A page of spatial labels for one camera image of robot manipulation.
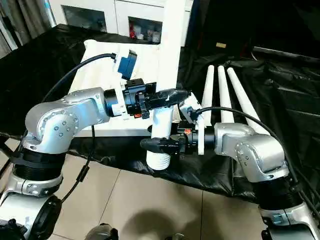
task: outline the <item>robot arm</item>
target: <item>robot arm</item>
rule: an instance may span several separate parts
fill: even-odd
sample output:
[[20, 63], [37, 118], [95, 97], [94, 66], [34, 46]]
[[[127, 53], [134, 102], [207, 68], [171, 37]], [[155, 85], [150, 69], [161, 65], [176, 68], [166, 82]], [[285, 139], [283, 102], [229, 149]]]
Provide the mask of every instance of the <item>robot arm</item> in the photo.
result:
[[[178, 104], [185, 90], [156, 93], [156, 84], [142, 79], [128, 81], [122, 91], [130, 115], [149, 117], [149, 110]], [[48, 239], [60, 214], [62, 202], [54, 193], [63, 181], [61, 173], [73, 137], [83, 128], [106, 123], [121, 115], [114, 89], [91, 88], [34, 106], [25, 118], [28, 134], [14, 163], [0, 199], [0, 239]]]
[[274, 137], [240, 123], [216, 123], [213, 131], [207, 127], [201, 138], [192, 126], [196, 124], [193, 114], [201, 106], [189, 101], [191, 98], [194, 96], [180, 104], [186, 126], [178, 126], [171, 139], [144, 139], [141, 147], [156, 153], [191, 154], [201, 141], [217, 155], [231, 157], [241, 165], [268, 226], [261, 233], [263, 240], [320, 240], [317, 222], [301, 198], [299, 186], [292, 181], [282, 145]]
[[264, 240], [320, 240], [317, 223], [292, 184], [281, 144], [240, 123], [214, 125], [214, 151], [235, 159], [259, 204]]

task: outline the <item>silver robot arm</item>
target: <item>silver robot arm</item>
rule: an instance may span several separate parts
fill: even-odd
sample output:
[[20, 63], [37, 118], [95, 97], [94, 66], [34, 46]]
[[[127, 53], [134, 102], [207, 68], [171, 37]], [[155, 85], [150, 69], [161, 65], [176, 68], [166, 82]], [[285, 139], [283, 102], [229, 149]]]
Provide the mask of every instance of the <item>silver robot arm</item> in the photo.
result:
[[[155, 83], [144, 84], [142, 79], [128, 81], [122, 94], [127, 113], [143, 119], [149, 110], [170, 107], [189, 95], [178, 89], [156, 92]], [[50, 237], [62, 207], [54, 193], [63, 181], [70, 143], [85, 127], [121, 114], [114, 105], [118, 105], [115, 90], [96, 87], [40, 103], [27, 113], [23, 150], [11, 158], [14, 167], [0, 198], [0, 235], [4, 231], [26, 240]]]
[[65, 153], [79, 131], [109, 119], [101, 87], [78, 90], [31, 108], [25, 117], [28, 134], [23, 147], [46, 154]]
[[214, 151], [235, 159], [257, 197], [264, 240], [320, 240], [315, 219], [291, 186], [290, 172], [281, 144], [240, 123], [214, 125]]

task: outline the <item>black clamp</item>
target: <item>black clamp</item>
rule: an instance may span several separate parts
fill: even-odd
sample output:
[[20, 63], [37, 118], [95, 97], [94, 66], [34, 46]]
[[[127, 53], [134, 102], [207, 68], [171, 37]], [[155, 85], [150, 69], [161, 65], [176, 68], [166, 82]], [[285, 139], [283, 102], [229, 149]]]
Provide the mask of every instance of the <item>black clamp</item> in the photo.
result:
[[150, 117], [150, 113], [146, 105], [145, 95], [142, 92], [139, 92], [137, 98], [141, 110], [142, 119], [148, 119]]

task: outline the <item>cable connector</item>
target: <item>cable connector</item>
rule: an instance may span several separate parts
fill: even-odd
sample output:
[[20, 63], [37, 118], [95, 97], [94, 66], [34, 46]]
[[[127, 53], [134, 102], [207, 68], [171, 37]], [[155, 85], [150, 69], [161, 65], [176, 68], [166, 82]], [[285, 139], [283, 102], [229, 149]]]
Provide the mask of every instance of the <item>cable connector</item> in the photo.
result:
[[114, 60], [114, 62], [116, 62], [117, 54], [115, 54], [114, 52], [111, 53], [110, 58], [112, 58]]
[[89, 169], [90, 169], [90, 167], [87, 166], [87, 165], [84, 165], [82, 167], [81, 171], [79, 172], [78, 177], [76, 178], [77, 182], [81, 182], [82, 183], [84, 181]]

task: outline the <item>white pvc pipe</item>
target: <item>white pvc pipe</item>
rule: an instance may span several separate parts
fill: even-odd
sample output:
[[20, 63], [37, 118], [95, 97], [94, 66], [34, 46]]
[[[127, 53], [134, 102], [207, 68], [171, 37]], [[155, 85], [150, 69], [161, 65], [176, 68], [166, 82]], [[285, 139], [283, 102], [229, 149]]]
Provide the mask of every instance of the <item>white pvc pipe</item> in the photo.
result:
[[[185, 4], [186, 0], [167, 0], [164, 5], [158, 79], [156, 82], [157, 92], [173, 89], [177, 86]], [[173, 107], [154, 110], [152, 138], [169, 138], [172, 116]], [[146, 163], [154, 170], [163, 170], [169, 166], [170, 156], [164, 153], [147, 151]]]
[[[203, 91], [202, 102], [201, 102], [201, 106], [203, 108], [212, 106], [212, 95], [214, 91], [214, 73], [215, 73], [215, 67], [213, 65], [210, 65], [208, 67], [208, 72], [206, 73], [204, 91]], [[203, 117], [204, 117], [204, 125], [211, 126], [211, 111], [205, 111], [203, 113]]]
[[[224, 66], [218, 67], [218, 78], [219, 78], [220, 106], [225, 108], [232, 108]], [[233, 113], [230, 111], [221, 111], [221, 122], [234, 123], [235, 119], [234, 119]]]
[[[242, 85], [239, 81], [239, 78], [237, 77], [234, 69], [232, 67], [229, 67], [227, 69], [227, 73], [230, 77], [232, 86], [234, 88], [236, 97], [238, 98], [238, 101], [241, 105], [242, 111], [248, 115], [251, 115], [252, 117], [254, 117], [257, 120], [260, 120], [257, 115], [256, 110], [254, 109], [254, 106], [252, 105], [250, 99], [248, 98], [248, 96], [246, 94], [246, 91], [242, 87]], [[250, 127], [252, 127], [257, 133], [270, 135], [267, 130], [265, 130], [262, 126], [258, 125], [254, 121], [252, 121], [248, 118], [246, 118], [246, 121], [247, 121], [248, 125]]]

